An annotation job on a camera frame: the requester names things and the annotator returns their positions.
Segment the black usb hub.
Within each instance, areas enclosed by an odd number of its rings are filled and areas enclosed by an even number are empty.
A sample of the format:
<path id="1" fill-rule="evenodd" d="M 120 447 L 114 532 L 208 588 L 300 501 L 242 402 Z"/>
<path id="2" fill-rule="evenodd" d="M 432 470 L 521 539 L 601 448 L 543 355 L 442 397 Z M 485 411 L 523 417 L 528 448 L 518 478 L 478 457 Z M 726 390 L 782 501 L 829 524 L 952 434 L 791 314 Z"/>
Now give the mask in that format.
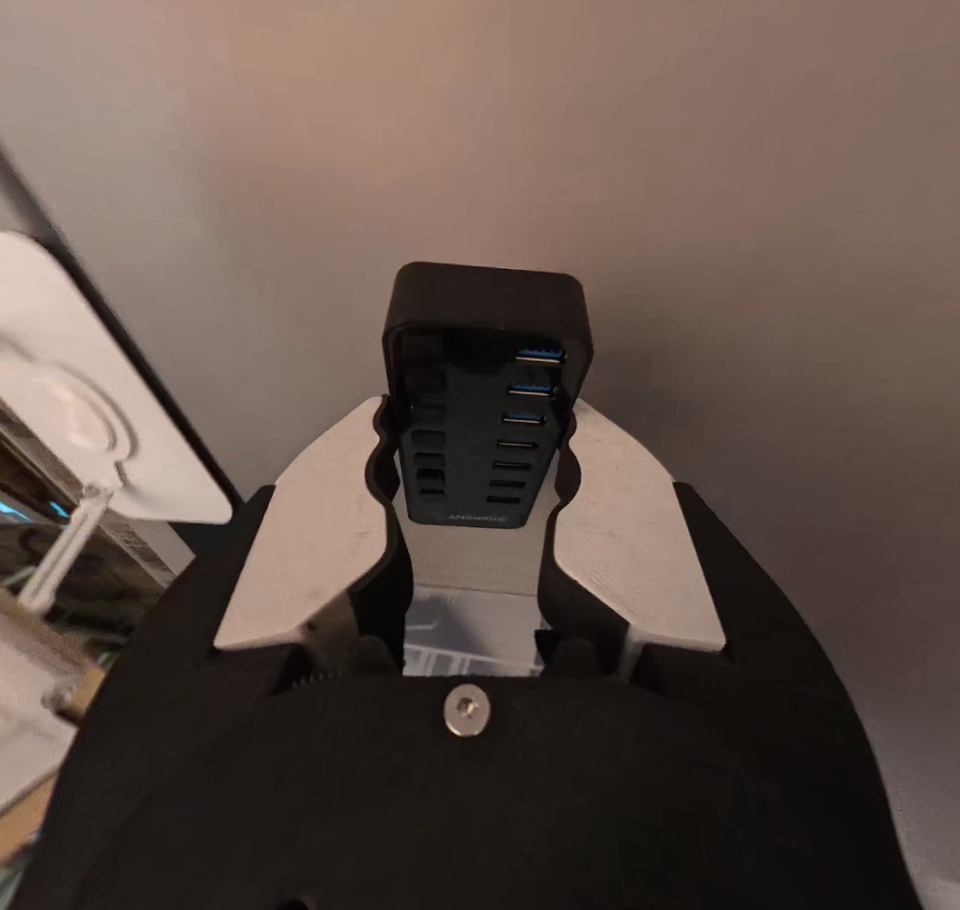
<path id="1" fill-rule="evenodd" d="M 410 263 L 394 279 L 382 349 L 408 518 L 524 526 L 594 357 L 581 283 Z"/>

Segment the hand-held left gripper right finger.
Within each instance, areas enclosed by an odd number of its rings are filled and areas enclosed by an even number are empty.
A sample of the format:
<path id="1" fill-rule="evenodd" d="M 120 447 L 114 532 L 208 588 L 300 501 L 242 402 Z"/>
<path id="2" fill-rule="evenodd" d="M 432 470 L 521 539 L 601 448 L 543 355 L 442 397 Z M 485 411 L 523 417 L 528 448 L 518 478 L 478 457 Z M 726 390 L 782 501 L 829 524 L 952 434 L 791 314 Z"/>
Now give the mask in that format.
<path id="1" fill-rule="evenodd" d="M 637 439 L 583 400 L 558 448 L 537 581 L 537 652 L 584 640 L 599 664 L 659 645 L 719 654 L 726 635 L 675 482 Z"/>

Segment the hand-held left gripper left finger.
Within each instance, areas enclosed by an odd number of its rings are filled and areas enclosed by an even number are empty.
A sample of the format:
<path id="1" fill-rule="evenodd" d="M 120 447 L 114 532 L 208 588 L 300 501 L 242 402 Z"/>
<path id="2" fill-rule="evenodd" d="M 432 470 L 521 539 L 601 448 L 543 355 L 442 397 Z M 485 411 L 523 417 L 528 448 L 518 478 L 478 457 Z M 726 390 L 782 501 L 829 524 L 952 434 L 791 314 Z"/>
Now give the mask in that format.
<path id="1" fill-rule="evenodd" d="M 389 399 L 370 398 L 282 472 L 214 638 L 220 651 L 295 643 L 348 652 L 365 636 L 401 652 L 412 560 Z"/>

